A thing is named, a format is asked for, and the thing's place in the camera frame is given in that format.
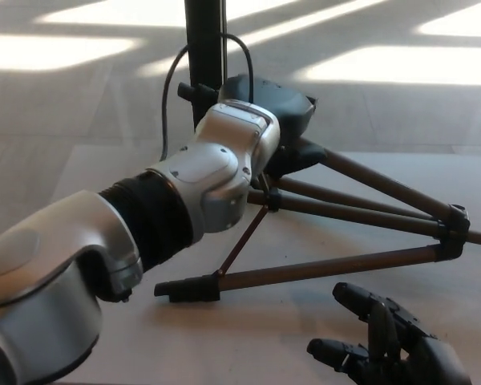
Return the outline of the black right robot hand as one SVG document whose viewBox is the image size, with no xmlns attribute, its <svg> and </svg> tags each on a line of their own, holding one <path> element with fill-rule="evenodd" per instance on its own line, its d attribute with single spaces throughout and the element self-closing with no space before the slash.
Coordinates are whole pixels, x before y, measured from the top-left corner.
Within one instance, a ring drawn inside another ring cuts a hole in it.
<svg viewBox="0 0 481 385">
<path fill-rule="evenodd" d="M 368 326 L 368 346 L 314 338 L 307 352 L 356 384 L 470 384 L 451 345 L 425 329 L 407 309 L 347 282 L 333 296 Z"/>
</svg>

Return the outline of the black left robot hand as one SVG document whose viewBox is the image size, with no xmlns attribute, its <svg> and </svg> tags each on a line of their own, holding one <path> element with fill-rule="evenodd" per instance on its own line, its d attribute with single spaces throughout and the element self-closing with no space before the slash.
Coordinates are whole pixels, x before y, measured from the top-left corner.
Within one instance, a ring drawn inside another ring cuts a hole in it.
<svg viewBox="0 0 481 385">
<path fill-rule="evenodd" d="M 254 79 L 253 102 L 271 112 L 280 127 L 280 138 L 274 151 L 265 160 L 252 160 L 252 173 L 266 173 L 279 179 L 292 172 L 318 164 L 325 150 L 301 138 L 315 112 L 316 100 L 290 87 L 267 79 Z"/>
</svg>

